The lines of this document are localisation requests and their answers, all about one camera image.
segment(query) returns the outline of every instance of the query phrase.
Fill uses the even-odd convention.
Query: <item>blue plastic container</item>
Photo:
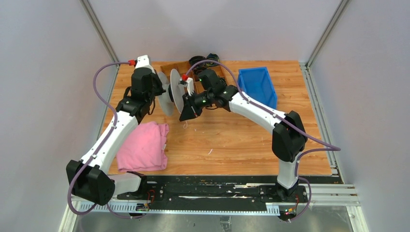
[[[238,83],[251,98],[276,109],[278,96],[266,67],[240,69]]]

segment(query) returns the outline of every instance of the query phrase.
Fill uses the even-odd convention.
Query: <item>wooden table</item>
[[[158,72],[160,66],[171,62],[153,62]],[[306,132],[320,138],[316,118],[310,104],[299,63],[297,61],[224,61],[234,74],[238,69],[266,66],[278,95],[278,110],[298,112]],[[122,65],[119,69],[110,103],[115,107],[122,99],[124,90],[131,85],[133,67]],[[227,83],[234,85],[228,72]],[[183,128],[178,111],[167,117],[156,102],[153,115],[146,115],[142,121],[168,123],[165,154],[168,164],[165,170],[143,172],[145,174],[185,175],[277,175],[278,159],[272,152],[272,136],[259,125],[238,114],[223,109],[205,110],[202,115],[188,121]],[[113,113],[108,111],[104,128]],[[319,148],[321,145],[308,140],[305,149]],[[117,160],[114,159],[110,174],[118,174]],[[329,175],[331,170],[324,152],[316,152],[302,158],[299,173],[302,175]]]

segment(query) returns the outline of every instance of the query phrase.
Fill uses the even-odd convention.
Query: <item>gray wall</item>
[[[91,0],[120,59],[306,61],[340,0]]]
[[[312,67],[372,232],[409,231],[410,1],[353,0]]]
[[[109,61],[79,1],[2,1],[0,231],[58,230],[65,166],[96,139],[104,106],[92,77]],[[98,80],[103,96],[113,71]]]

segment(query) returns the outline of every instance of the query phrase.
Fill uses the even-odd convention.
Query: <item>pink cloth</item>
[[[164,149],[168,124],[142,123],[131,132],[117,153],[118,170],[156,171],[166,168]]]

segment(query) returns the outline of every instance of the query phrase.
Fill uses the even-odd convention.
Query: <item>red connector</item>
[[[183,81],[187,81],[187,80],[188,80],[188,76],[187,76],[186,74],[183,74],[181,78],[182,78]]]
[[[135,60],[133,60],[133,59],[130,59],[130,60],[128,60],[128,62],[129,62],[129,65],[131,66],[136,66],[137,65],[137,63],[135,62]]]

